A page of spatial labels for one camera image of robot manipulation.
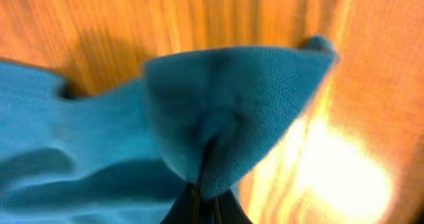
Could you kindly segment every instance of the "wood grain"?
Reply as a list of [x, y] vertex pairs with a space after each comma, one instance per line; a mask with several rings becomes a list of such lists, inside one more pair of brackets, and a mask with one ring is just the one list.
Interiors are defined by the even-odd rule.
[[412, 223], [424, 196], [424, 0], [0, 0], [0, 56], [92, 96], [148, 59], [323, 34], [341, 61], [240, 185], [255, 223]]

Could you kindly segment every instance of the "wooden wall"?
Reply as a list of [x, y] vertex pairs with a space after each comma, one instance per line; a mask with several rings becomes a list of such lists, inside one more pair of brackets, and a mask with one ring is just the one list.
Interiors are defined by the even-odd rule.
[[0, 0], [0, 57], [91, 96], [144, 61], [331, 39], [341, 61], [242, 181], [255, 223], [409, 223], [424, 196], [424, 0]]

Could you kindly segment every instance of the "blue fabric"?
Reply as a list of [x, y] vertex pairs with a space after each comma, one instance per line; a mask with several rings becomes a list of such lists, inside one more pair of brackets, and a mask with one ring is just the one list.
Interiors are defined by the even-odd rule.
[[60, 76], [0, 63], [0, 223], [159, 223], [185, 182], [219, 195], [284, 134], [336, 57], [318, 36], [301, 50], [176, 54], [87, 99]]

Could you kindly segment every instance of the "blue cloth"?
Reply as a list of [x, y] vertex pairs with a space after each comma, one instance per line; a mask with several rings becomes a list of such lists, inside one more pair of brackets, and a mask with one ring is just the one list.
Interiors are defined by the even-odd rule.
[[336, 57], [319, 36], [301, 50], [176, 54], [87, 99], [60, 76], [0, 63], [0, 223], [159, 223], [185, 182], [219, 195], [284, 134]]

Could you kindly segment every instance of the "cloth fold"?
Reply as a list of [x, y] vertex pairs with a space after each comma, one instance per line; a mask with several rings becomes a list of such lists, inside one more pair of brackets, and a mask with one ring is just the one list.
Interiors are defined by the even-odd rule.
[[301, 50], [176, 54], [87, 99], [60, 76], [0, 63], [0, 223], [159, 223], [186, 182], [219, 195], [266, 155], [336, 59], [320, 36]]

